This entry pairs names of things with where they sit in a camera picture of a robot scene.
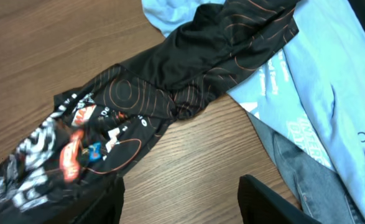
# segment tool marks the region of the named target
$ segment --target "wooden floor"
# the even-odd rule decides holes
[[[163,41],[140,0],[0,1],[0,162],[51,112],[52,96]],[[178,122],[125,177],[121,223],[241,223],[239,176],[298,206],[228,96]]]

